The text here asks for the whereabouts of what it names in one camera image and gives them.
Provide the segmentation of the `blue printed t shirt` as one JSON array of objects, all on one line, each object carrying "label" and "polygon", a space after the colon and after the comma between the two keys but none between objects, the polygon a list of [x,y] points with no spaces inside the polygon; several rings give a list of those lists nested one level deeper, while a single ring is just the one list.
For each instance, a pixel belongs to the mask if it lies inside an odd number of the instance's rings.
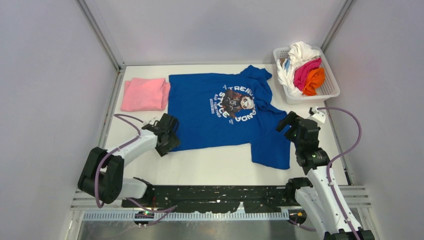
[{"label": "blue printed t shirt", "polygon": [[289,169],[291,144],[276,130],[287,113],[271,103],[271,77],[252,65],[238,74],[170,75],[168,113],[179,122],[177,150],[250,144],[254,163]]}]

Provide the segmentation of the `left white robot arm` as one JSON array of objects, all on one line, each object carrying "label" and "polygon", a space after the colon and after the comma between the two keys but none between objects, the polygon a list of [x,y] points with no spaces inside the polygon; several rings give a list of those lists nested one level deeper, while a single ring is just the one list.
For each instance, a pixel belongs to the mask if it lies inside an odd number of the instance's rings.
[{"label": "left white robot arm", "polygon": [[133,116],[117,113],[115,118],[135,129],[135,136],[108,149],[94,147],[88,154],[77,182],[77,188],[95,198],[98,208],[118,199],[141,199],[148,190],[148,182],[138,178],[125,178],[125,168],[146,152],[155,150],[161,157],[178,147],[179,121],[164,113],[159,120],[143,123],[141,127],[131,121]]}]

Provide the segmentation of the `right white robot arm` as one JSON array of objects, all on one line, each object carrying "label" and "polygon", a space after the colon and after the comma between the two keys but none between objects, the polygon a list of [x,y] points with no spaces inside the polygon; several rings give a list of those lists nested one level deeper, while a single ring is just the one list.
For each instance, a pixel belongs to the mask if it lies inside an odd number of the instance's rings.
[{"label": "right white robot arm", "polygon": [[294,144],[296,161],[305,173],[288,180],[288,198],[303,208],[323,240],[375,239],[355,218],[335,179],[333,160],[319,146],[325,114],[318,108],[311,108],[309,114],[303,118],[291,111],[276,127],[278,132],[287,129],[284,136]]}]

